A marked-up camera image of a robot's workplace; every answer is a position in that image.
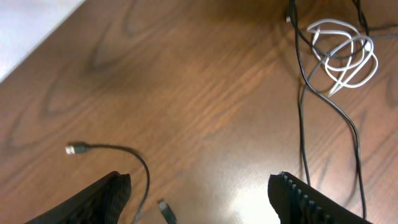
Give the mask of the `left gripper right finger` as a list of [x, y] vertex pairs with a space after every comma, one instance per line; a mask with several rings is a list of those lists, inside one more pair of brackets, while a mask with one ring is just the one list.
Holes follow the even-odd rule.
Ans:
[[281, 223], [370, 224], [289, 172], [270, 175], [267, 193]]

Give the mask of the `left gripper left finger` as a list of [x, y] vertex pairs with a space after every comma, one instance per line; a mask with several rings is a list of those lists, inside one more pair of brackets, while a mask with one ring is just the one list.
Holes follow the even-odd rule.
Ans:
[[113, 171], [29, 223], [117, 223], [130, 196], [130, 175]]

